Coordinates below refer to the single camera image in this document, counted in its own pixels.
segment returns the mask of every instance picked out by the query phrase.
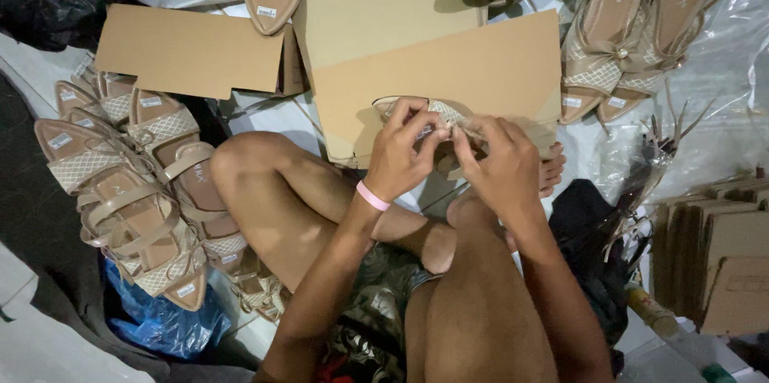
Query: knee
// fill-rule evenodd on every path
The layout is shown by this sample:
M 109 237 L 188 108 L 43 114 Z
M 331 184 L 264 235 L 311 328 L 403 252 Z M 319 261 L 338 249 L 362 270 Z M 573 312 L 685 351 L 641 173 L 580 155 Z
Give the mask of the knee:
M 222 143 L 211 156 L 214 176 L 232 176 L 244 170 L 274 168 L 294 143 L 280 133 L 244 132 Z

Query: pink wristband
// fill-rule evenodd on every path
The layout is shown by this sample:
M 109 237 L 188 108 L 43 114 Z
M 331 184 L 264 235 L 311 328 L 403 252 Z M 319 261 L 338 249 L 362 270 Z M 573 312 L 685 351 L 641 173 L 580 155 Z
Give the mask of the pink wristband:
M 379 197 L 371 193 L 366 185 L 363 184 L 363 181 L 358 182 L 358 186 L 356 186 L 355 189 L 358 190 L 360 196 L 363 197 L 365 201 L 368 201 L 370 205 L 374 206 L 375 209 L 379 211 L 386 211 L 390 207 L 390 203 L 381 201 Z

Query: blue plastic bag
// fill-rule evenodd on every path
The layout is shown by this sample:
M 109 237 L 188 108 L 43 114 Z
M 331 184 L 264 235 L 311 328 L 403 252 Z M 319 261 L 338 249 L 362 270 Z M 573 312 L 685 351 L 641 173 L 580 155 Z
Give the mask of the blue plastic bag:
M 191 360 L 209 342 L 218 344 L 232 324 L 211 286 L 206 287 L 203 306 L 193 312 L 179 308 L 162 296 L 153 298 L 138 285 L 121 280 L 111 260 L 105 259 L 105 272 L 120 295 L 123 309 L 134 320 L 107 319 L 110 329 L 123 340 L 150 351 Z

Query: barcode label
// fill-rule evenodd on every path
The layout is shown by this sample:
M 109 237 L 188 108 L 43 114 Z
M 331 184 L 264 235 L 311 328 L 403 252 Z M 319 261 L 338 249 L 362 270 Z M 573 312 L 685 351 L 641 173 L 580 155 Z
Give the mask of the barcode label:
M 53 140 L 49 141 L 48 144 L 54 148 L 58 149 L 59 147 L 65 145 L 66 143 L 72 141 L 72 137 L 70 137 L 67 133 L 61 133 L 58 137 L 54 138 Z
M 91 121 L 91 119 L 83 119 L 81 121 L 76 121 L 74 124 L 78 124 L 82 127 L 93 127 L 94 122 Z
M 184 298 L 187 294 L 190 294 L 193 291 L 195 291 L 195 285 L 194 284 L 187 284 L 184 287 L 179 288 L 176 291 L 176 294 L 178 294 L 180 298 Z
M 154 106 L 163 104 L 163 101 L 160 100 L 159 96 L 146 97 L 145 99 L 139 99 L 139 102 L 141 102 L 141 106 L 144 108 L 154 107 Z
M 258 6 L 256 8 L 256 15 L 264 15 L 264 16 L 269 16 L 271 18 L 275 18 L 275 15 L 277 14 L 278 14 L 277 9 L 271 9 L 269 7 L 262 7 L 262 6 Z
M 567 107 L 579 108 L 582 106 L 582 99 L 576 99 L 574 97 L 565 97 L 564 105 Z
M 625 103 L 627 103 L 627 101 L 625 99 L 620 99 L 619 97 L 612 96 L 609 100 L 609 105 L 615 108 L 624 108 Z
M 62 98 L 62 101 L 71 101 L 77 97 L 74 95 L 73 91 L 63 91 L 62 93 L 59 93 L 58 96 Z

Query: stack of cardboard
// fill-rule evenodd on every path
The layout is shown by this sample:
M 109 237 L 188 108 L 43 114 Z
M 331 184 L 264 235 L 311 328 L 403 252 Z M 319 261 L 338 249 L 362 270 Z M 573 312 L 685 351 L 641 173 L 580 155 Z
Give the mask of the stack of cardboard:
M 769 330 L 769 181 L 715 183 L 658 210 L 654 296 L 702 333 Z
M 462 0 L 303 0 L 293 21 L 328 159 L 367 168 L 381 97 L 443 101 L 521 124 L 544 155 L 560 113 L 558 15 L 484 26 Z

